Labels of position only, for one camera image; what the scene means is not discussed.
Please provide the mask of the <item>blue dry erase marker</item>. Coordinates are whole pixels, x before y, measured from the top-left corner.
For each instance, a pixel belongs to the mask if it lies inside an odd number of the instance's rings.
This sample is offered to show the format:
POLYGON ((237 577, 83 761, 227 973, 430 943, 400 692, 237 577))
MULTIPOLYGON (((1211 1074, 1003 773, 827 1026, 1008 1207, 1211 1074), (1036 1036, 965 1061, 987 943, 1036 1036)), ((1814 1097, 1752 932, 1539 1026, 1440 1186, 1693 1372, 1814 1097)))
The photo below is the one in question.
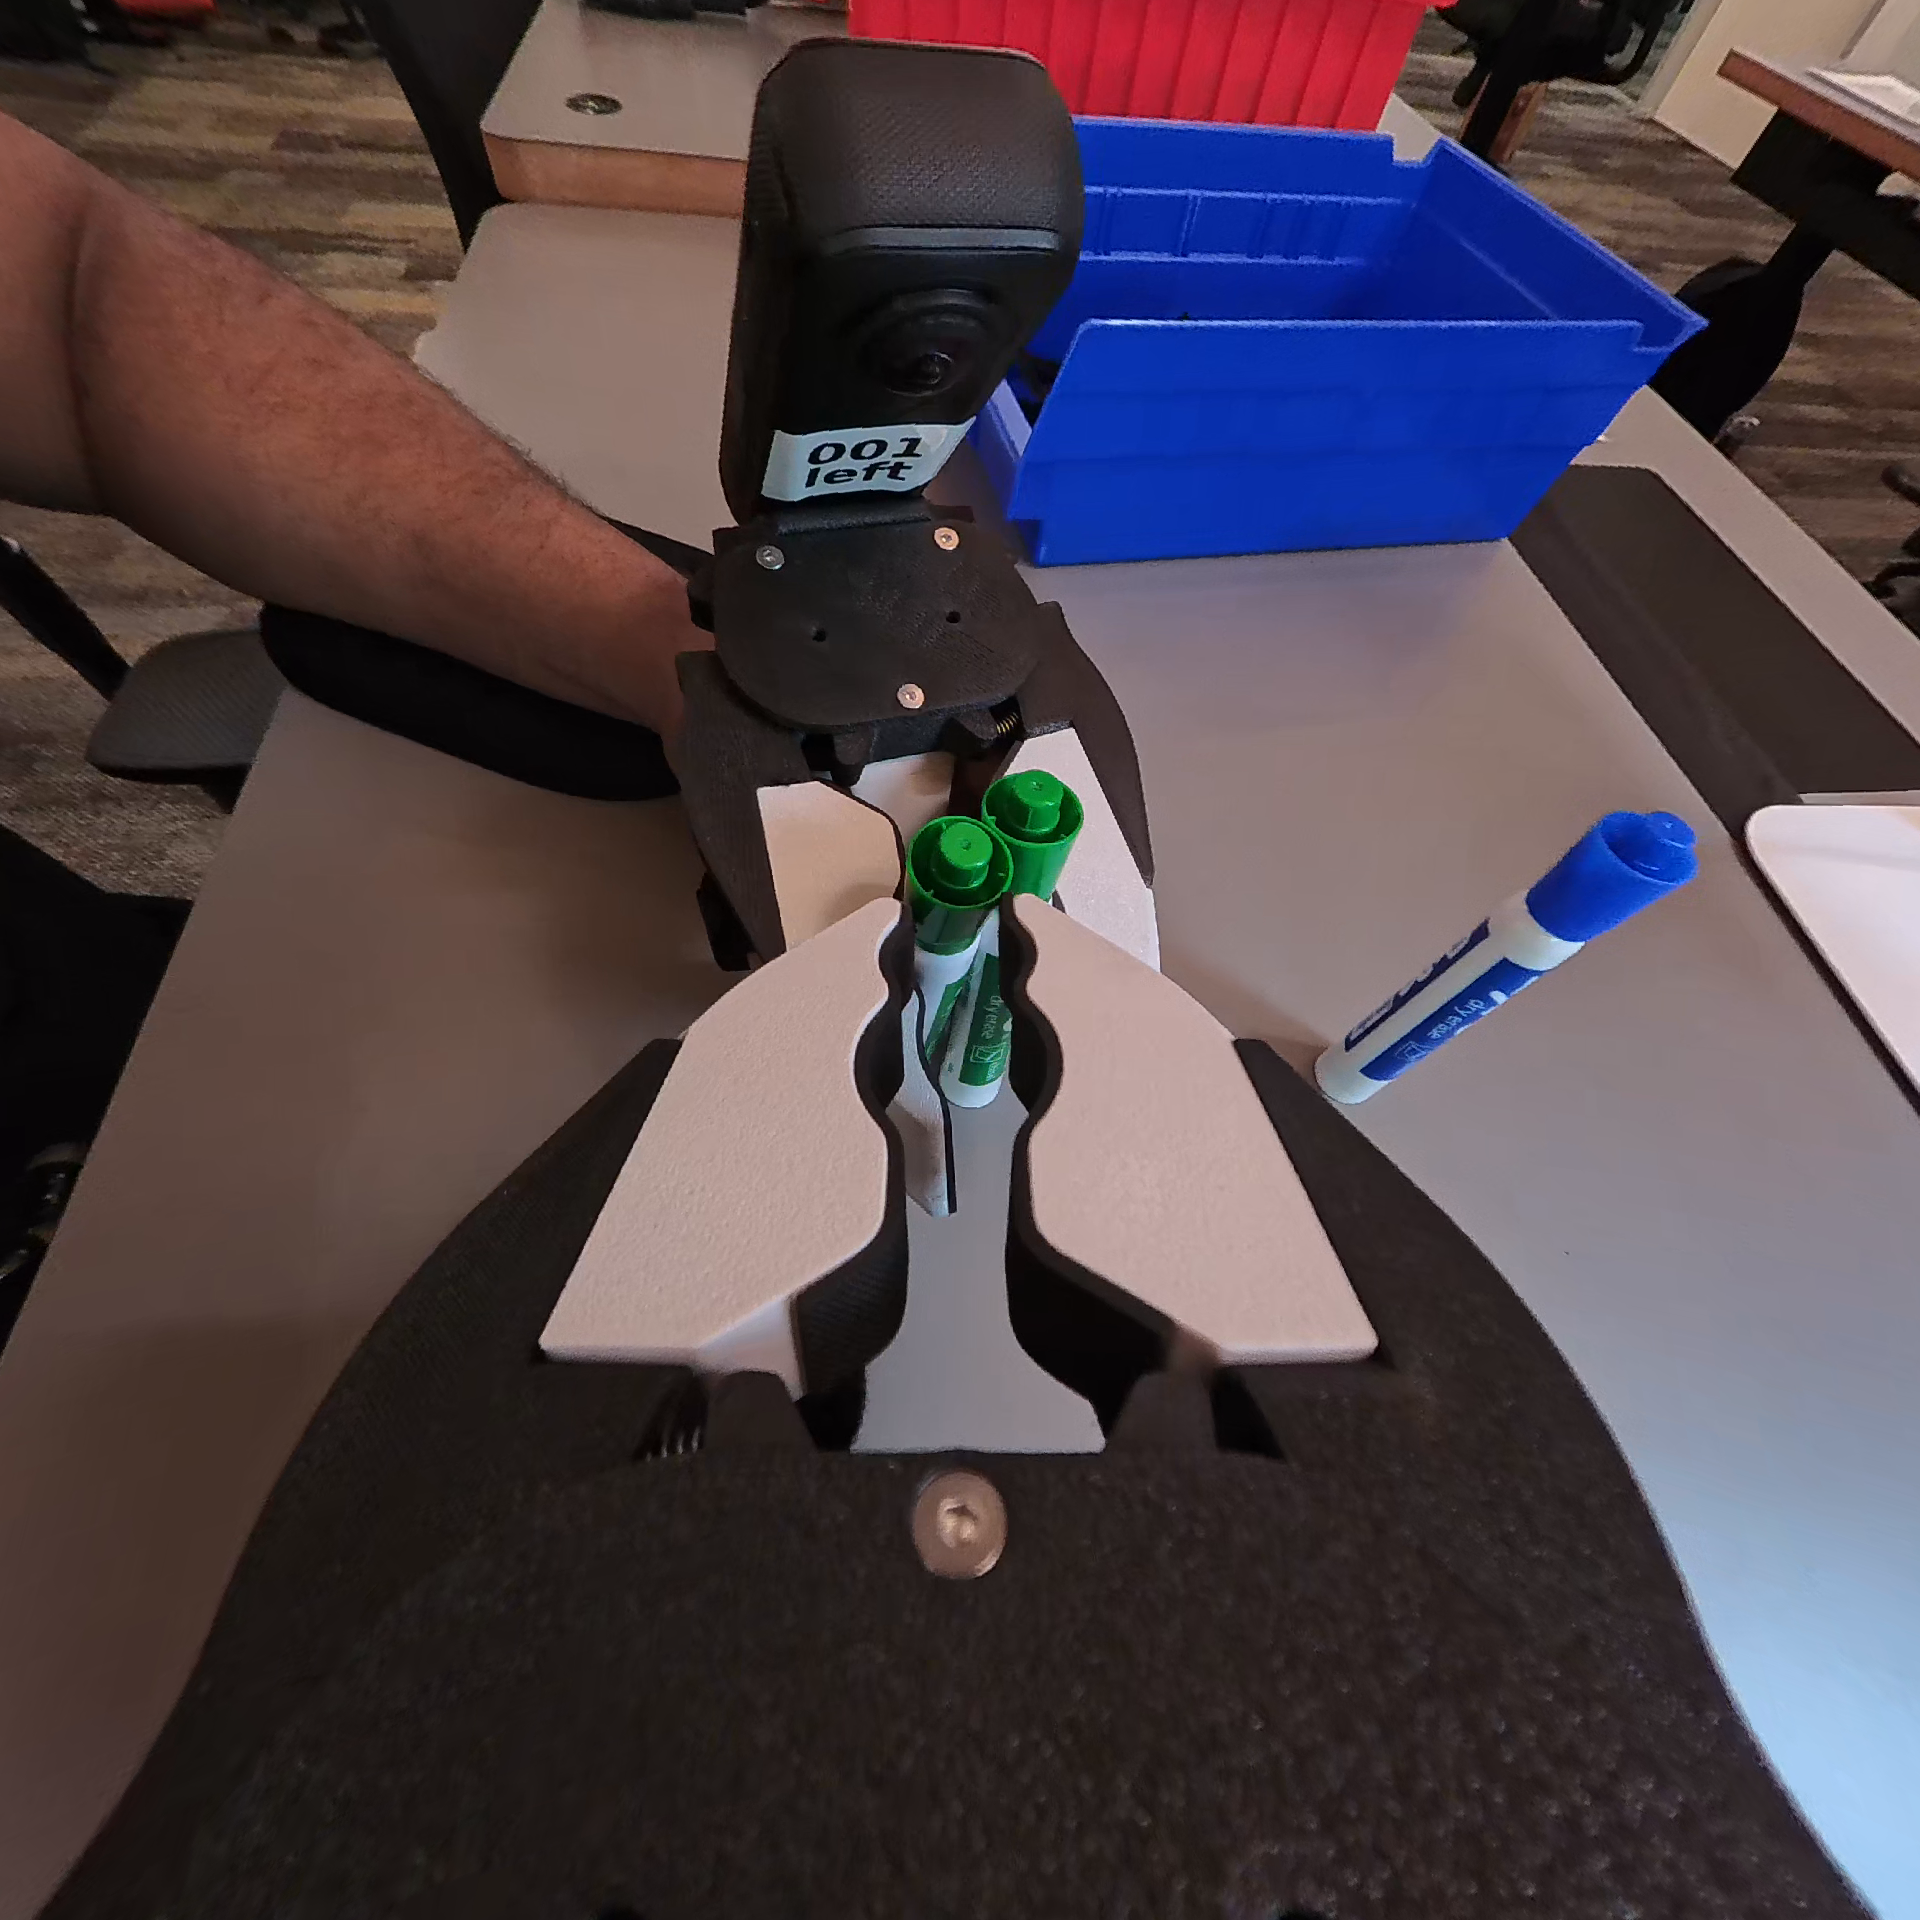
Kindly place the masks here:
POLYGON ((1697 835, 1669 811, 1619 810, 1587 829, 1528 891, 1501 901, 1313 1065, 1321 1092, 1354 1107, 1632 922, 1697 875, 1697 835))

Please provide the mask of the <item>blue plastic bin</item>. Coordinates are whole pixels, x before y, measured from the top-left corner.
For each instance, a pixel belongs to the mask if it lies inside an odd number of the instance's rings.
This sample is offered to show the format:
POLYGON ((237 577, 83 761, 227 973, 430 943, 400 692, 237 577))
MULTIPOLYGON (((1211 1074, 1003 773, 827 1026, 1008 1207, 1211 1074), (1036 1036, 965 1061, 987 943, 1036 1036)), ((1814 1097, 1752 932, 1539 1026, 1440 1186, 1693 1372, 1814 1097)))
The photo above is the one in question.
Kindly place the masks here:
POLYGON ((1074 133, 1077 271, 969 437, 1045 567, 1509 538, 1702 329, 1449 140, 1074 133))

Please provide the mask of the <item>black office chair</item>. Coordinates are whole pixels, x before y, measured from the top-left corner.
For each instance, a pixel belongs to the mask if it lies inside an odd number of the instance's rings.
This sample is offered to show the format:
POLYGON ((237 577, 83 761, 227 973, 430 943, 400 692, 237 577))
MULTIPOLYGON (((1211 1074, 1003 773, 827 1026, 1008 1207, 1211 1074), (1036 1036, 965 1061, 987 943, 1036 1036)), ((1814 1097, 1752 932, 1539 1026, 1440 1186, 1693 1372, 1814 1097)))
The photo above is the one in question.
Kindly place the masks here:
POLYGON ((1541 92, 1554 79, 1632 83, 1676 2, 1453 2, 1438 18, 1467 42, 1472 71, 1453 105, 1467 110, 1458 143, 1501 167, 1541 92))

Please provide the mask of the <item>black textured wrist pad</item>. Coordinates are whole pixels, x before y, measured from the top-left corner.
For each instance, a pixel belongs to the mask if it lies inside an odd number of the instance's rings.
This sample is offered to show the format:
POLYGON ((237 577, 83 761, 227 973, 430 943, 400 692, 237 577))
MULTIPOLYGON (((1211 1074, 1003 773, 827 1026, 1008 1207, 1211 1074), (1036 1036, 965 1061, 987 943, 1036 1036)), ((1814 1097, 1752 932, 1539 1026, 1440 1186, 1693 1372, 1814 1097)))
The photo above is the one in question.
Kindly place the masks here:
POLYGON ((625 717, 312 610, 266 604, 258 634, 306 700, 480 770, 577 799, 652 803, 682 790, 660 737, 625 717))

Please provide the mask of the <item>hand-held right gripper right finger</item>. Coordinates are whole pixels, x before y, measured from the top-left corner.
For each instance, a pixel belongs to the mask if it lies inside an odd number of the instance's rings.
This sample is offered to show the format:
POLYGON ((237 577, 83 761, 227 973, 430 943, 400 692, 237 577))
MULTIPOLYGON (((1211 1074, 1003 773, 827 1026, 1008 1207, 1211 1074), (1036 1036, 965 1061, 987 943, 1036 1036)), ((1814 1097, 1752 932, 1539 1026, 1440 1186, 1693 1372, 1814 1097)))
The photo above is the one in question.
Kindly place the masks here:
POLYGON ((1112 1434, 1149 1377, 1363 1362, 1379 1335, 1236 1039, 1062 910, 1001 910, 1025 1107, 1005 1301, 1112 1434))

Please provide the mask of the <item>green dry erase marker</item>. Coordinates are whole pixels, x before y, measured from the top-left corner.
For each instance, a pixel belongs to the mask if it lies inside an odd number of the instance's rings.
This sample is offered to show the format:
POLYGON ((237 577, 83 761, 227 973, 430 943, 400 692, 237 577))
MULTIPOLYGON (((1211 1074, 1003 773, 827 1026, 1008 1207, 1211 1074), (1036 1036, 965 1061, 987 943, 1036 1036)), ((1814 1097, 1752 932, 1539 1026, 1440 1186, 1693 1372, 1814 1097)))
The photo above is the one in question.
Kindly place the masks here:
POLYGON ((1043 767, 1001 774, 981 797, 981 819, 1011 850, 1011 893, 1051 901, 1085 822, 1067 782, 1043 767))
POLYGON ((1016 1022, 1001 986, 1001 901, 1012 875, 1003 836, 966 815, 925 822, 906 860, 920 1057, 930 1084, 965 1110, 990 1107, 1011 1065, 1016 1022))

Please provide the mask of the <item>wooden board document stand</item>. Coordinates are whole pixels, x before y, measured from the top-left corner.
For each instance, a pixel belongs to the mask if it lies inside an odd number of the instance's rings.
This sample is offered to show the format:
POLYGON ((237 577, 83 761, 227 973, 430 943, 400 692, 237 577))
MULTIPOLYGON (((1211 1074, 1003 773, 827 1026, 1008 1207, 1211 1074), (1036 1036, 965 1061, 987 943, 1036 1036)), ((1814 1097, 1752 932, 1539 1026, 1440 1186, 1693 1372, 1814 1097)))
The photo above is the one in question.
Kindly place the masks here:
POLYGON ((1761 806, 1745 846, 1841 991, 1918 1087, 1918 794, 1761 806))

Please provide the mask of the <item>person's left forearm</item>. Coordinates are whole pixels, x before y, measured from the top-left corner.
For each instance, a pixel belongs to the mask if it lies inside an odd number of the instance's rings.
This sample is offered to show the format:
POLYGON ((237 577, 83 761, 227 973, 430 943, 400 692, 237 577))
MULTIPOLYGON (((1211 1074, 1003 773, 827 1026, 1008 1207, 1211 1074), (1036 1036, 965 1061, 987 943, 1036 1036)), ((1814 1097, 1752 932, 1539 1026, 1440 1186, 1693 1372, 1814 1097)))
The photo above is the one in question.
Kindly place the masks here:
POLYGON ((678 731, 705 635, 664 559, 330 305, 9 114, 3 493, 678 731))

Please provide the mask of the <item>wooden top work table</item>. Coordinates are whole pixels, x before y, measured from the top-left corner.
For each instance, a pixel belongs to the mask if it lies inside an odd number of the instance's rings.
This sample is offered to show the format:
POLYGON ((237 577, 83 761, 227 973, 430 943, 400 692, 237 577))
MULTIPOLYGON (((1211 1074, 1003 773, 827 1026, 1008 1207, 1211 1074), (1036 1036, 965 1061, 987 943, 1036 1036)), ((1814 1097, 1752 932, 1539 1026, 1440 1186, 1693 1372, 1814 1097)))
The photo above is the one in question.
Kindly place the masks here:
POLYGON ((1918 297, 1915 198, 1883 189, 1890 178, 1918 181, 1915 126, 1805 66, 1745 50, 1726 54, 1720 75, 1771 107, 1733 183, 1789 223, 1766 260, 1731 258, 1726 269, 1798 297, 1842 254, 1918 297))

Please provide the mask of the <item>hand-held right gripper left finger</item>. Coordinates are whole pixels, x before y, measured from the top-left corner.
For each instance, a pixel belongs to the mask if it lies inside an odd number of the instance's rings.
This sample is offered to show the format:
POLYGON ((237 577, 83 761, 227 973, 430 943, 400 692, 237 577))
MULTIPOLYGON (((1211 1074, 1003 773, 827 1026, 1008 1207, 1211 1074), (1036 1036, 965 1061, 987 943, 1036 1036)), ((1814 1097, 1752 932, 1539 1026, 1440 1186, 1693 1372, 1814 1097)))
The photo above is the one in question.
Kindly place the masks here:
POLYGON ((542 1335, 547 1359, 768 1373, 849 1450, 906 1316, 912 937, 865 902, 640 1063, 664 1079, 542 1335))

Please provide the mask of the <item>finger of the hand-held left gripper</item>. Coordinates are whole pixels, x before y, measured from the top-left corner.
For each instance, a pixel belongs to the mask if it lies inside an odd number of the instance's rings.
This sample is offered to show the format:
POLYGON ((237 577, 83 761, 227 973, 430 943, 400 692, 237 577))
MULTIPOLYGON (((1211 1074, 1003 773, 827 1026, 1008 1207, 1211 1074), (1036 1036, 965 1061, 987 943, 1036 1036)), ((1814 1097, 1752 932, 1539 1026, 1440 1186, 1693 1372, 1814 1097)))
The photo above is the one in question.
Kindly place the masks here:
MULTIPOLYGON (((858 907, 901 889, 902 852, 883 849, 877 815, 898 829, 901 849, 947 813, 948 777, 861 777, 853 789, 833 782, 766 783, 758 819, 770 857, 784 946, 842 922, 858 907)), ((902 1009, 902 1084, 890 1119, 902 1148, 906 1193, 930 1215, 953 1211, 953 1141, 938 1071, 925 1068, 928 983, 902 1009)))
POLYGON ((1051 901, 1144 965, 1161 967, 1161 930, 1149 881, 1138 871, 1097 770, 1072 730, 1036 737, 1034 767, 1062 780, 1082 799, 1084 828, 1051 901))

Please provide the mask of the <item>black backpack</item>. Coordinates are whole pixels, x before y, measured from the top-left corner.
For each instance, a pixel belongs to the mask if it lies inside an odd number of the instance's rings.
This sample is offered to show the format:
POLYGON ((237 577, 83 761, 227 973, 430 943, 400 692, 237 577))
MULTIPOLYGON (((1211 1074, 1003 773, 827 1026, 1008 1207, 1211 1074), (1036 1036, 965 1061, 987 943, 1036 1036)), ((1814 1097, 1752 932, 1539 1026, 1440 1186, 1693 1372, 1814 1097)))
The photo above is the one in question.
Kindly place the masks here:
POLYGON ((1805 287, 1805 276, 1776 258, 1733 255, 1697 274, 1677 297, 1702 329, 1667 357, 1650 391, 1701 438, 1717 441, 1786 362, 1805 287))

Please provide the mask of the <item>red plastic bin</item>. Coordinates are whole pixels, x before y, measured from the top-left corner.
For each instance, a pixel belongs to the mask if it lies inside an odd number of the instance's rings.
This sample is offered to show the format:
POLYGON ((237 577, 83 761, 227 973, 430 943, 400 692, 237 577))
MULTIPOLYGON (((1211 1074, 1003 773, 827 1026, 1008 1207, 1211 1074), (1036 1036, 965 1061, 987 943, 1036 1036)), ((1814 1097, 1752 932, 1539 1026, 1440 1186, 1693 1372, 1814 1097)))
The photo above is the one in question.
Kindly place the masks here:
POLYGON ((1376 131, 1427 2, 850 2, 861 39, 1041 59, 1077 114, 1376 131))

